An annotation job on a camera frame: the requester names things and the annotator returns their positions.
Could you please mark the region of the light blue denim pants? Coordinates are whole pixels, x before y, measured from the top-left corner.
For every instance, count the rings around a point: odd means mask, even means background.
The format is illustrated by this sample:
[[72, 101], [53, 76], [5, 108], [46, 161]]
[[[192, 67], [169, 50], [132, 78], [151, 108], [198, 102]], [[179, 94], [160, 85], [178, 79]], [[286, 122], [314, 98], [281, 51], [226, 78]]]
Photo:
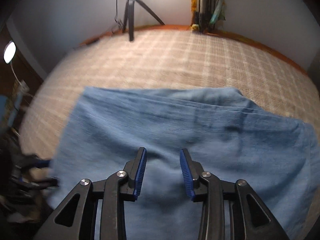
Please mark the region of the light blue denim pants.
[[102, 89], [80, 95], [51, 164], [57, 207], [84, 178], [108, 178], [147, 150], [142, 192], [126, 203], [128, 239], [197, 239], [201, 204], [185, 192], [180, 150], [230, 182], [246, 180], [294, 239], [319, 185], [311, 124], [263, 110], [235, 88]]

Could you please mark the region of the beige plaid bed sheet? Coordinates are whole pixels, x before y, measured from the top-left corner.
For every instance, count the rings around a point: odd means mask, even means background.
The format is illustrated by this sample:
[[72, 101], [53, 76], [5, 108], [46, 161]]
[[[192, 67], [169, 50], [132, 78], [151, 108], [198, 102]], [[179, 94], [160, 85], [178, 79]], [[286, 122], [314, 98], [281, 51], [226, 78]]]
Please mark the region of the beige plaid bed sheet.
[[[244, 43], [182, 30], [140, 31], [134, 42], [115, 35], [69, 52], [36, 93], [21, 126], [25, 152], [53, 159], [87, 87], [102, 89], [235, 88], [270, 113], [311, 124], [319, 144], [319, 93], [289, 63]], [[310, 205], [303, 239], [317, 212]]]

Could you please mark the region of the folded tripod with colourful cloth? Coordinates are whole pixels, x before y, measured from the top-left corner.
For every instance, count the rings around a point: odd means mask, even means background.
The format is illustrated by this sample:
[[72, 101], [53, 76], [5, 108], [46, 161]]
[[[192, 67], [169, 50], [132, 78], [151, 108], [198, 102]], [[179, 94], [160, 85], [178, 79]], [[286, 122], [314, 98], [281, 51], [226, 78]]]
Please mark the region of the folded tripod with colourful cloth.
[[225, 0], [191, 0], [191, 30], [212, 33], [219, 21], [225, 21]]

